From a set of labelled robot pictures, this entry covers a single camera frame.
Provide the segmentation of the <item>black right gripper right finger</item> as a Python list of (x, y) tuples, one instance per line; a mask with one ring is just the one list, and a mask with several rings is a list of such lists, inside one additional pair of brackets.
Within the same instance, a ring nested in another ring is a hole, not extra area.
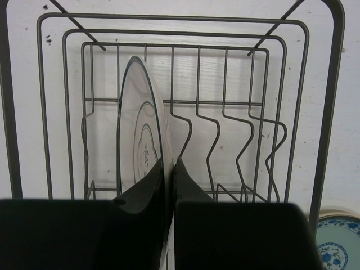
[(176, 269), (321, 269), (308, 222), (294, 204), (217, 202), (174, 168)]

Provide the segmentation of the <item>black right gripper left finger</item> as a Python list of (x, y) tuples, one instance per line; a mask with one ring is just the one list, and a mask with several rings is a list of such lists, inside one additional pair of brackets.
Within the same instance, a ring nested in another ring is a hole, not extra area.
[(172, 161), (112, 200), (2, 200), (2, 269), (160, 269)]

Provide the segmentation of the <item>white ceramic plate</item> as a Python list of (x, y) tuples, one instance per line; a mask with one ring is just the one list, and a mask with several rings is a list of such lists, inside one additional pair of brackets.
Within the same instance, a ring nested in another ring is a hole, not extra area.
[(117, 96), (116, 186), (121, 264), (161, 269), (172, 222), (173, 157), (167, 116), (146, 62), (132, 56)]

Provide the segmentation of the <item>pale green plate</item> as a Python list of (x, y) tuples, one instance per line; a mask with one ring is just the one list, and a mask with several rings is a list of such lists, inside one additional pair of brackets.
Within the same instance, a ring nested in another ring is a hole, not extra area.
[(320, 218), (316, 243), (323, 269), (359, 270), (359, 218), (333, 215)]

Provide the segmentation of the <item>cream plate with characters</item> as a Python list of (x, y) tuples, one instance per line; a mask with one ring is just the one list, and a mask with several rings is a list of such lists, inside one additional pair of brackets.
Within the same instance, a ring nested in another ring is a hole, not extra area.
[(318, 219), (337, 216), (359, 219), (359, 214), (349, 209), (322, 209), (320, 210)]

